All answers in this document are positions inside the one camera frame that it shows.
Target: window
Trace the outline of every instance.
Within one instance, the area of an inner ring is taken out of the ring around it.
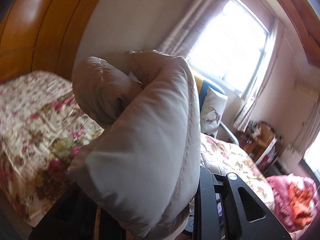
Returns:
[[[255,81],[268,33],[249,8],[231,0],[201,34],[189,64],[242,96]]]
[[[320,181],[320,135],[306,151],[304,160]]]

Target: pink blanket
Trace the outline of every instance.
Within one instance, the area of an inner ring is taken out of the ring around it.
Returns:
[[[302,178],[293,175],[289,176],[271,176],[267,178],[268,183],[272,187],[275,196],[274,215],[284,225],[288,232],[301,230],[294,223],[293,211],[290,207],[288,186],[291,182],[295,183],[301,189],[308,189],[312,195],[310,207],[312,210],[312,218],[316,216],[320,209],[319,196],[316,191],[316,184],[310,178]]]

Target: chair armrest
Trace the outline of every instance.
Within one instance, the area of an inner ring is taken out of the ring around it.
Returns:
[[[236,136],[228,129],[228,127],[225,126],[225,124],[223,122],[220,122],[220,125],[219,125],[228,135],[230,141],[236,145],[239,146],[239,141],[238,139],[236,138]]]

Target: curtain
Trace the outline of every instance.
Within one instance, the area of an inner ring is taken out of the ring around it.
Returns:
[[[319,132],[320,97],[318,97],[317,102],[315,102],[308,119],[304,123],[302,130],[293,143],[293,147],[301,153],[302,157],[305,155],[308,148],[313,144]]]
[[[184,17],[157,48],[158,51],[187,57],[207,24],[230,0],[194,0]]]
[[[283,36],[284,27],[278,19],[275,19],[271,35],[266,44],[265,56],[256,75],[256,80],[251,86],[250,90],[247,92],[245,104],[233,123],[233,126],[238,131],[244,132],[247,128],[257,100],[264,91],[273,71],[275,61],[278,58]]]

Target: floral bed sheet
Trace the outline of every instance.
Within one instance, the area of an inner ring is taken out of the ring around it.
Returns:
[[[43,71],[0,85],[0,187],[35,227],[72,184],[67,168],[103,129],[77,105],[72,84]]]
[[[234,172],[253,190],[263,203],[273,211],[275,200],[271,186],[252,159],[239,146],[201,134],[201,163],[218,164],[227,172]]]

